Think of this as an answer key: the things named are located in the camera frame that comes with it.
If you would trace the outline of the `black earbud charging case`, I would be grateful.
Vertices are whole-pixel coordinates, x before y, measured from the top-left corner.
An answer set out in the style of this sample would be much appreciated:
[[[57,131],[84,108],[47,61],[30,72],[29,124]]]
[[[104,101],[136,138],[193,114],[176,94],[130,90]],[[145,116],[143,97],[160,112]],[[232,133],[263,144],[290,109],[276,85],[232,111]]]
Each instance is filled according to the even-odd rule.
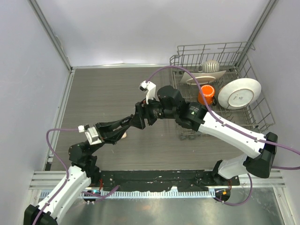
[[[131,120],[131,119],[126,119],[126,120],[123,120],[123,121],[121,122],[121,124],[122,124],[122,125],[124,125],[124,124],[128,124],[128,123],[130,122],[130,120]]]

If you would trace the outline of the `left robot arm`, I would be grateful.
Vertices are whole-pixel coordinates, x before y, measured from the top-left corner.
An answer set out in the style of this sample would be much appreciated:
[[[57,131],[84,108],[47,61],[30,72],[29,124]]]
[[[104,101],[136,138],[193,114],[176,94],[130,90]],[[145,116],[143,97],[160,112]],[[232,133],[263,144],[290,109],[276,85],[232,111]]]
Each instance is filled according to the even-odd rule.
[[[96,166],[95,151],[105,144],[116,144],[130,127],[132,116],[113,122],[97,123],[92,127],[80,125],[75,130],[84,133],[87,140],[69,148],[71,166],[66,175],[36,206],[29,205],[24,212],[25,225],[58,225],[80,193],[95,187],[100,181],[100,169]]]

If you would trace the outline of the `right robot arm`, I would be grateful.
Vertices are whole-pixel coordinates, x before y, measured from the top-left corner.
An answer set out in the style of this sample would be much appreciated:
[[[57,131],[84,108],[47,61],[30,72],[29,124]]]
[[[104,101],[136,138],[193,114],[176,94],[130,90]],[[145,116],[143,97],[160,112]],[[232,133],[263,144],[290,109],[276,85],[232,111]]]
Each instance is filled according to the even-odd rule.
[[[183,128],[212,135],[238,148],[244,154],[230,160],[216,162],[212,181],[223,185],[229,179],[246,173],[266,179],[270,176],[277,148],[278,136],[252,132],[218,116],[198,102],[187,102],[173,86],[140,88],[146,98],[135,104],[130,126],[144,129],[157,119],[174,119]]]

